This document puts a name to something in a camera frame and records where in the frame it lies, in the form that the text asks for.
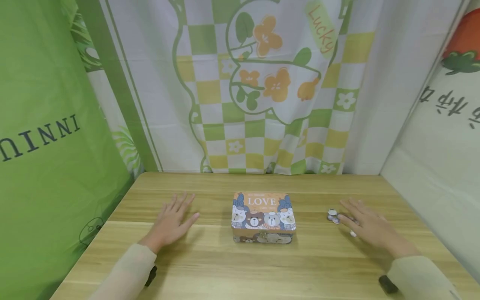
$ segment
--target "green curtain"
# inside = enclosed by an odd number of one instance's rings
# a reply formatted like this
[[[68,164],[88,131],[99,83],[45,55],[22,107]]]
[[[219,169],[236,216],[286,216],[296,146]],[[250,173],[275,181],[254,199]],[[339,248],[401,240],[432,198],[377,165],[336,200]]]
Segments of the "green curtain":
[[[48,299],[132,182],[59,0],[0,2],[0,295]]]

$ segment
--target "white flower print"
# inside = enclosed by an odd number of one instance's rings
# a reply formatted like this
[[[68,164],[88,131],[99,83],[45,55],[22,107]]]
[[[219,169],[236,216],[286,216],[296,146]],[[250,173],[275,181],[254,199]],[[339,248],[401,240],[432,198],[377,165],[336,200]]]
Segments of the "white flower print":
[[[235,70],[235,63],[232,60],[222,60],[222,73],[231,75]]]
[[[335,170],[336,170],[336,167],[334,165],[323,165],[320,172],[330,174],[331,172],[333,172]]]
[[[350,92],[348,94],[338,94],[338,101],[336,104],[338,106],[343,106],[344,109],[349,109],[356,101],[357,99],[353,97],[353,92]]]
[[[234,141],[232,143],[228,143],[228,145],[230,146],[230,152],[238,153],[240,149],[243,148],[243,145],[240,144],[240,141]]]
[[[195,122],[195,118],[198,117],[198,113],[196,111],[192,114],[192,122]]]

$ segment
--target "table surface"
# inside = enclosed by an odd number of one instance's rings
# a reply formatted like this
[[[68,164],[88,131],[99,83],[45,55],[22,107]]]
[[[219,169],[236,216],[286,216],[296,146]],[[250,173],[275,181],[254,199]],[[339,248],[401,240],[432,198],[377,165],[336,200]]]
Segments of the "table surface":
[[[134,183],[51,299],[87,299],[127,248],[136,243],[173,193],[196,193],[201,216],[187,235],[162,249],[157,276],[138,299],[403,299],[386,295],[378,277],[391,258],[326,219],[339,201],[362,199],[431,258],[463,299],[479,285],[380,176],[144,173]],[[286,192],[297,221],[289,245],[235,243],[234,192]]]

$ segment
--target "orange flower print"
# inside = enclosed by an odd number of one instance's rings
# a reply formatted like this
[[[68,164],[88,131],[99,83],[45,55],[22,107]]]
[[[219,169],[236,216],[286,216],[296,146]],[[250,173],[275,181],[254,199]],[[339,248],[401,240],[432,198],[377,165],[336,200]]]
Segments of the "orange flower print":
[[[247,70],[240,70],[241,83],[243,84],[258,86],[258,76],[260,76],[260,73],[257,71],[252,71],[251,73],[248,73]]]
[[[317,77],[312,82],[306,81],[302,83],[297,92],[298,98],[300,98],[302,101],[311,100],[315,94],[315,86],[319,81],[320,78]]]
[[[286,68],[281,68],[276,76],[270,75],[265,79],[264,96],[271,96],[275,102],[283,102],[287,98],[290,75]]]
[[[273,33],[275,24],[274,16],[265,16],[262,23],[253,28],[253,36],[257,41],[257,56],[260,58],[267,56],[270,48],[280,49],[282,47],[282,38]]]

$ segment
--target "forearm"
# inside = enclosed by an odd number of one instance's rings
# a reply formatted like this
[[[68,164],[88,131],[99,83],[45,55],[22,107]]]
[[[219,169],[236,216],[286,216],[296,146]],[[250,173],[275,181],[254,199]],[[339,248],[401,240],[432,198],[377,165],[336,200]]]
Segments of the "forearm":
[[[148,247],[132,245],[115,264],[90,300],[133,300],[142,291],[156,254]]]
[[[395,259],[388,278],[407,300],[459,300],[452,283],[424,256]]]

